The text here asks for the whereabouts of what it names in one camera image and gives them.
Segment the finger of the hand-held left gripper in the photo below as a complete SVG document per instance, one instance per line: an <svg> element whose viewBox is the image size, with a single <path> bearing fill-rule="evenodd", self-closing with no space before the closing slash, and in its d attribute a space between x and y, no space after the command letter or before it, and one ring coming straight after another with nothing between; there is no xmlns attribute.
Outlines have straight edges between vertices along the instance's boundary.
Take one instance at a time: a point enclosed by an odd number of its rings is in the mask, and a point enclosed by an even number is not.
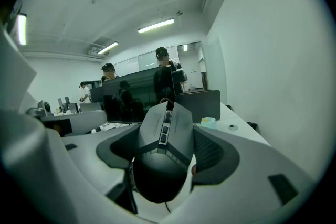
<svg viewBox="0 0 336 224"><path fill-rule="evenodd" d="M40 121L49 129L56 130L60 136L83 135L107 122L105 111L96 110L78 114L49 116Z"/></svg>

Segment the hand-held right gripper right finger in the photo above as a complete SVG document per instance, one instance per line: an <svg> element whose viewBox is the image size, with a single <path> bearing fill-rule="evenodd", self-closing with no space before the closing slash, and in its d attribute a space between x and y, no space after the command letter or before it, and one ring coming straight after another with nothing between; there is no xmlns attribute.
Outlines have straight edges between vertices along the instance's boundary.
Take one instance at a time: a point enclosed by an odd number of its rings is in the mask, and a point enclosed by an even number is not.
<svg viewBox="0 0 336 224"><path fill-rule="evenodd" d="M192 190L164 223L283 223L316 185L261 142L197 126L194 146Z"/></svg>

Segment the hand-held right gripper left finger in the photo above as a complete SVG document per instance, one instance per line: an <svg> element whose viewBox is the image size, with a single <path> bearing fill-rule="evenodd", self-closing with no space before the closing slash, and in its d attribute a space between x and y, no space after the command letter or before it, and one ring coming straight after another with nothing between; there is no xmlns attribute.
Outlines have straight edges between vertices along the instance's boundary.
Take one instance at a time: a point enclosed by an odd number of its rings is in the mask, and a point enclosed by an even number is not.
<svg viewBox="0 0 336 224"><path fill-rule="evenodd" d="M112 190L123 172L110 170L82 143L68 150L37 119L1 112L1 203L6 223L139 223L97 186L89 169Z"/></svg>

